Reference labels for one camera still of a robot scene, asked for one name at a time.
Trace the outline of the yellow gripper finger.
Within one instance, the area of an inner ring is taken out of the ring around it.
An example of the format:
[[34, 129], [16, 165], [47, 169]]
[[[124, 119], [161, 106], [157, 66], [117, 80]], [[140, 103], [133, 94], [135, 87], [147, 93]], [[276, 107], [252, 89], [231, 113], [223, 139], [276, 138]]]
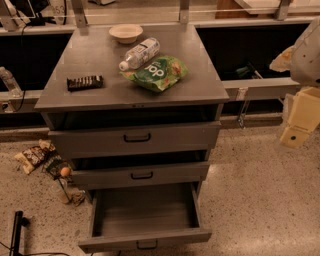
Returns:
[[293, 46], [290, 46], [287, 49], [285, 49], [271, 62], [269, 68], [276, 72], [290, 71], [293, 50]]

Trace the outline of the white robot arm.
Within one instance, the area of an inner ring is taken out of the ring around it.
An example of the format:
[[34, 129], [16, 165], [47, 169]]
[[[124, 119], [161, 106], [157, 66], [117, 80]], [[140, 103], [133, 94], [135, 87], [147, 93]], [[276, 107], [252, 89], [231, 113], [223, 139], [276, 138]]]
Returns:
[[269, 65], [276, 72], [289, 71], [291, 79], [303, 86], [320, 86], [320, 17], [316, 17]]

